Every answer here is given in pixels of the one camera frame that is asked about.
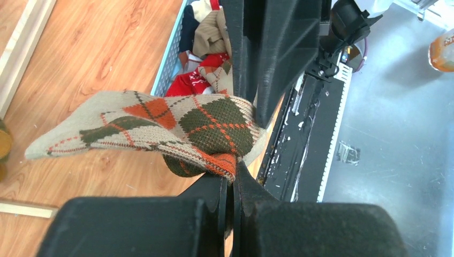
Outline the light blue plastic basket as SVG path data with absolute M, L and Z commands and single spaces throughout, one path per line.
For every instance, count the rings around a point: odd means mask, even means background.
M 182 18 L 184 9 L 190 5 L 192 0 L 182 1 L 176 21 L 173 25 L 167 46 L 163 52 L 163 58 L 157 70 L 157 75 L 153 83 L 150 94 L 153 96 L 164 96 L 172 84 L 172 78 L 181 68 L 179 61 L 179 42 L 182 28 Z

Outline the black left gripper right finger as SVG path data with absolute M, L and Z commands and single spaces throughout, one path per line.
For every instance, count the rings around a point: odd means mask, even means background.
M 239 162 L 233 182 L 233 256 L 407 256 L 381 207 L 277 200 Z

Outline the red snowflake sock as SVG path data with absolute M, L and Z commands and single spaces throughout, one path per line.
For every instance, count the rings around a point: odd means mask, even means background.
M 230 57 L 226 52 L 209 54 L 194 71 L 177 75 L 165 96 L 173 97 L 214 93 L 213 87 L 205 77 L 200 74 L 199 70 L 205 69 L 208 70 L 208 72 L 213 72 L 229 59 Z

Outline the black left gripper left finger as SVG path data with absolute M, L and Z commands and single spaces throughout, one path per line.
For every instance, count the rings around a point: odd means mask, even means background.
M 205 174 L 178 196 L 78 197 L 38 256 L 223 256 L 227 180 Z

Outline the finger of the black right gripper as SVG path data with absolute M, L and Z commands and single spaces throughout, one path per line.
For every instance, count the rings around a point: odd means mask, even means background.
M 230 37 L 233 94 L 256 103 L 268 126 L 281 96 L 319 53 L 322 1 L 222 1 Z

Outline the navy blue sock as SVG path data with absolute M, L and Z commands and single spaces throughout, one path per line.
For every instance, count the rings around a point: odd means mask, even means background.
M 179 52 L 192 51 L 194 45 L 195 30 L 199 26 L 195 19 L 194 11 L 191 5 L 187 5 L 183 11 L 181 21 L 181 33 L 179 41 Z

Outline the argyle brown sock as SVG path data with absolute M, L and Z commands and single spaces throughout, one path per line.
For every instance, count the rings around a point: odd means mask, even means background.
M 91 149 L 159 152 L 177 176 L 201 173 L 233 181 L 240 161 L 251 164 L 267 132 L 255 108 L 226 94 L 157 97 L 137 91 L 102 91 L 66 120 L 33 141 L 29 160 L 80 154 Z
M 213 93 L 233 95 L 233 68 L 230 60 L 219 67 L 199 67 L 198 72 L 210 84 Z

